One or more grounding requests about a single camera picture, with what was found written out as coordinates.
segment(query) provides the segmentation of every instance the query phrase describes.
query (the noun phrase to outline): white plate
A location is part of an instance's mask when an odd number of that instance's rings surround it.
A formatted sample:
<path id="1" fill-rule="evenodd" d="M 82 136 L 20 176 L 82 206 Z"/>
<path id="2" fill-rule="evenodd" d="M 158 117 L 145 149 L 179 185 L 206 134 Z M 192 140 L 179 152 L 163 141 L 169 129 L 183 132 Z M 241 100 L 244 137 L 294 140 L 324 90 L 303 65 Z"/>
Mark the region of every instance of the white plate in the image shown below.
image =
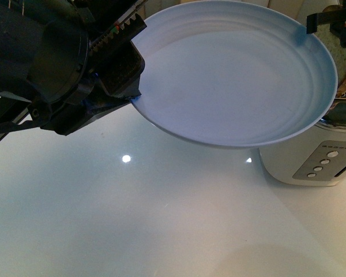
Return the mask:
<path id="1" fill-rule="evenodd" d="M 232 1 L 174 6 L 134 40 L 145 59 L 132 101 L 168 133 L 199 143 L 259 147 L 313 126 L 337 88 L 334 62 L 304 26 Z"/>

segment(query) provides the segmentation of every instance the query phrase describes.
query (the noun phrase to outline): toaster button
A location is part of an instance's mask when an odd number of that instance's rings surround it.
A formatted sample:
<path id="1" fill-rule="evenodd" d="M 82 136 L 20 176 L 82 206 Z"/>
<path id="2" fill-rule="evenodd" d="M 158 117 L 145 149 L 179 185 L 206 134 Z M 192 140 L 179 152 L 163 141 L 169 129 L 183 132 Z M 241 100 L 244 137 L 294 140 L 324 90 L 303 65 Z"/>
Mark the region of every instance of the toaster button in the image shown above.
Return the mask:
<path id="1" fill-rule="evenodd" d="M 330 159 L 324 159 L 320 161 L 321 164 L 329 164 L 329 162 L 330 162 Z"/>
<path id="2" fill-rule="evenodd" d="M 330 158 L 334 158 L 334 157 L 336 157 L 338 154 L 339 154 L 338 151 L 330 151 L 330 152 L 328 152 L 327 156 L 330 157 Z"/>

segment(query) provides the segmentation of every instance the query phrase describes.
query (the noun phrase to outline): toaster control panel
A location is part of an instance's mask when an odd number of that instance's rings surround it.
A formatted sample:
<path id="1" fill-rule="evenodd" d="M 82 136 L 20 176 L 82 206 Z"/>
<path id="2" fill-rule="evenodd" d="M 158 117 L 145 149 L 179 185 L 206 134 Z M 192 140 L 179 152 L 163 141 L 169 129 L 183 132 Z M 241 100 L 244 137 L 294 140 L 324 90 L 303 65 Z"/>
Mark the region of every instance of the toaster control panel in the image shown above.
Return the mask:
<path id="1" fill-rule="evenodd" d="M 346 172 L 346 141 L 326 140 L 314 150 L 293 179 L 332 181 Z"/>

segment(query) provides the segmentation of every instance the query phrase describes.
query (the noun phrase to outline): robotic arm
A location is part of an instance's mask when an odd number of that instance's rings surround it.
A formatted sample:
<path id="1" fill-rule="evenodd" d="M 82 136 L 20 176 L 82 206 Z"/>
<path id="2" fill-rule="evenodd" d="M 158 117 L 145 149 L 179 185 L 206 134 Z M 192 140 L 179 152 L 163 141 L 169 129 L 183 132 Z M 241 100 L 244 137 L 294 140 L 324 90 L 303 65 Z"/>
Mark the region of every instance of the robotic arm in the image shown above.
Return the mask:
<path id="1" fill-rule="evenodd" d="M 0 0 L 0 141 L 35 127 L 68 135 L 139 96 L 131 40 L 145 2 Z"/>

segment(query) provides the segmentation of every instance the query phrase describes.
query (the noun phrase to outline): white countertop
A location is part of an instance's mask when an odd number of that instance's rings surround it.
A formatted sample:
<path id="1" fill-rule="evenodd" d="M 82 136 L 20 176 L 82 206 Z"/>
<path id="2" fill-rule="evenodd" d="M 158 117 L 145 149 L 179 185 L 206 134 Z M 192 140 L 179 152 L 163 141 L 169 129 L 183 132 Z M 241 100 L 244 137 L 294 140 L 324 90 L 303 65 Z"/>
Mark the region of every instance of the white countertop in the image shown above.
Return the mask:
<path id="1" fill-rule="evenodd" d="M 346 179 L 282 184 L 256 149 L 182 141 L 132 105 L 68 137 L 12 133 L 0 143 L 6 276 L 346 276 Z"/>

